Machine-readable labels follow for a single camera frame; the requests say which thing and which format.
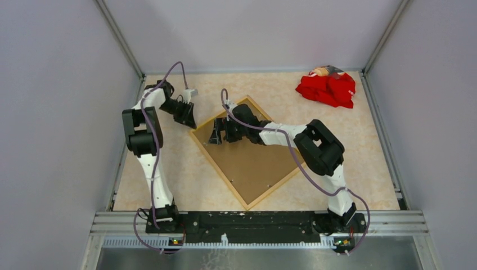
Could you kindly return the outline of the brown backing board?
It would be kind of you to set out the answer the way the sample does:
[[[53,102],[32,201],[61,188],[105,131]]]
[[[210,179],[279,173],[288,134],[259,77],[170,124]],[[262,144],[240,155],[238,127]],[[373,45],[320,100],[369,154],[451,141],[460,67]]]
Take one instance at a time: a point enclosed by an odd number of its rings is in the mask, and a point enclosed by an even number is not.
[[[213,120],[225,115],[220,112],[211,117],[190,131],[190,136],[244,209],[250,210],[300,170],[284,146],[257,145],[247,138],[208,144]]]

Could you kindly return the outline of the yellow wooden picture frame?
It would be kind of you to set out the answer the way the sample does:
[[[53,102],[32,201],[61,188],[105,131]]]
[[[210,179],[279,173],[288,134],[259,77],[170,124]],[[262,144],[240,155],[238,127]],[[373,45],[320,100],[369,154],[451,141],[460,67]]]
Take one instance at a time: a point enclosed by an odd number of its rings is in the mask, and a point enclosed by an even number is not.
[[[300,170],[287,147],[257,145],[247,138],[212,144],[214,119],[226,113],[220,99],[209,100],[205,107],[211,109],[208,118],[190,136],[244,210],[310,209],[291,189]]]

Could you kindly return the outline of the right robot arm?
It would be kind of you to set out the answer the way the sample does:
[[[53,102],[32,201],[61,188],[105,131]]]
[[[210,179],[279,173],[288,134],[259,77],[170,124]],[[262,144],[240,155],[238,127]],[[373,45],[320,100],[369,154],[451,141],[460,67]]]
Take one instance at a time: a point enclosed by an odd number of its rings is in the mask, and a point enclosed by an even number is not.
[[[323,122],[314,119],[305,125],[287,125],[259,120],[246,104],[226,105],[226,113],[214,119],[210,144],[247,138],[257,145],[288,147],[295,160],[301,156],[307,167],[323,179],[321,185],[312,183],[328,196],[328,216],[316,223],[317,229],[330,235],[352,225],[356,205],[344,177],[345,148]]]

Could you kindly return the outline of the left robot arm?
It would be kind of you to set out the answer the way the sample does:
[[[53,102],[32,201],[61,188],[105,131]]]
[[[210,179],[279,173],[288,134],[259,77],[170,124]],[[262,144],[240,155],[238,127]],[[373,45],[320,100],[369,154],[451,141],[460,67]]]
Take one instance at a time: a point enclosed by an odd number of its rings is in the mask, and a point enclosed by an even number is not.
[[[170,233],[179,228],[181,221],[162,169],[160,153],[164,137],[157,111],[172,115],[179,124],[197,128],[191,102],[197,90],[186,88],[177,98],[172,97],[173,93],[174,87],[169,82],[159,80],[147,86],[137,104],[121,114],[127,148],[138,159],[150,190],[148,221]]]

